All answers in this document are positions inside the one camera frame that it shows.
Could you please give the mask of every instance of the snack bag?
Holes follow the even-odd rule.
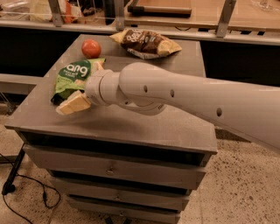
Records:
[[[105,59],[85,59],[75,61],[60,69],[52,97],[54,105],[60,105],[73,92],[83,92],[87,78],[98,70],[102,70]]]
[[[175,41],[154,31],[124,30],[110,37],[129,53],[143,60],[166,57],[182,50]]]

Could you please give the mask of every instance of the black stand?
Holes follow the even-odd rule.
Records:
[[[5,184],[3,185],[2,195],[6,195],[8,193],[13,193],[16,190],[16,187],[12,183],[14,182],[14,179],[18,173],[18,168],[21,165],[21,162],[23,161],[24,156],[25,156],[25,152],[24,152],[23,148],[21,148],[20,152],[17,155],[15,163],[12,166],[10,175],[7,178],[7,181],[5,182]]]

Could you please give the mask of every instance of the wooden tabletop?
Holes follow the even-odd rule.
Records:
[[[215,29],[219,23],[225,0],[191,1],[190,17],[133,16],[124,9],[126,25],[159,25]],[[254,5],[257,0],[237,0],[229,23],[229,30],[280,32],[280,1],[269,0],[274,10],[262,10]]]
[[[122,49],[109,36],[80,35],[10,116],[5,124],[7,128],[47,135],[216,153],[214,126],[173,107],[167,107],[161,114],[153,116],[139,115],[115,105],[92,107],[71,115],[57,114],[51,103],[57,72],[70,62],[85,59],[81,53],[84,39],[95,39],[101,44],[101,57],[106,58],[105,69],[121,71],[132,62],[143,62]],[[176,41],[183,47],[181,52],[146,62],[181,74],[204,76],[200,43]]]

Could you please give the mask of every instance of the tomato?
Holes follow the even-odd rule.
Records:
[[[97,59],[102,52],[102,48],[97,41],[86,39],[81,45],[81,51],[87,59]]]

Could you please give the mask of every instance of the gray countertop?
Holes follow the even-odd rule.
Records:
[[[101,44],[105,69],[121,71],[123,67],[141,61],[122,49],[109,36],[80,35],[23,103],[10,116],[6,128],[65,137],[89,138],[126,144],[141,144],[181,151],[217,152],[214,126],[168,106],[159,115],[145,116],[115,105],[95,107],[71,114],[59,115],[51,103],[57,72],[70,62],[84,60],[81,43],[95,39]],[[200,43],[175,40],[183,50],[163,59],[145,62],[179,74],[205,76]]]

